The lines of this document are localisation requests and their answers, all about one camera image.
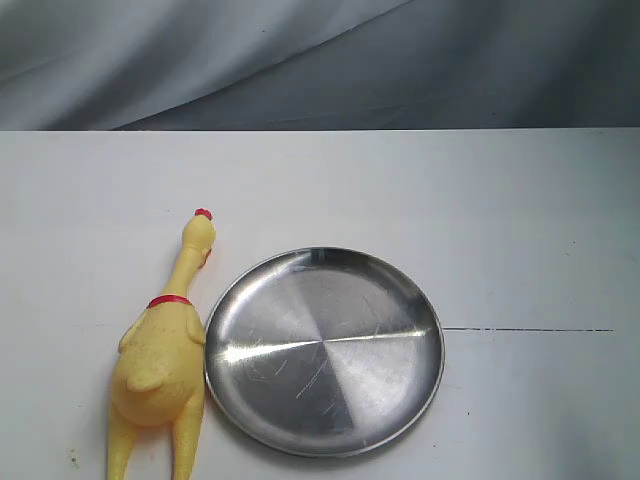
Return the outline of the yellow rubber chicken toy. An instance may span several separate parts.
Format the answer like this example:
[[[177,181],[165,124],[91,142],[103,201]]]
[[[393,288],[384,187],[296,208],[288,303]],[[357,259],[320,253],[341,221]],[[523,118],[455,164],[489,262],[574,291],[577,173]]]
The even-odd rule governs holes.
[[[139,431],[169,425],[174,479],[189,479],[204,413],[205,330],[188,298],[212,251],[212,214],[198,209],[161,293],[122,336],[111,375],[107,477],[123,479]]]

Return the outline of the round stainless steel plate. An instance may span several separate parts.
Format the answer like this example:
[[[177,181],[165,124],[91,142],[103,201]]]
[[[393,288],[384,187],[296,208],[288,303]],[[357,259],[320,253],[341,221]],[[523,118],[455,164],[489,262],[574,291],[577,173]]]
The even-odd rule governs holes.
[[[441,384],[445,340],[427,296],[367,253],[307,247],[240,275],[206,329],[205,379],[259,443],[344,458],[400,437]]]

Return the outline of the grey fabric backdrop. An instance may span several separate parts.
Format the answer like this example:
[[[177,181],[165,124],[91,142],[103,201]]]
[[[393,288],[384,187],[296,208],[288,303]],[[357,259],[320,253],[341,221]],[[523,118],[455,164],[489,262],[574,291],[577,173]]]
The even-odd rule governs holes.
[[[5,130],[627,127],[635,1],[5,1]]]

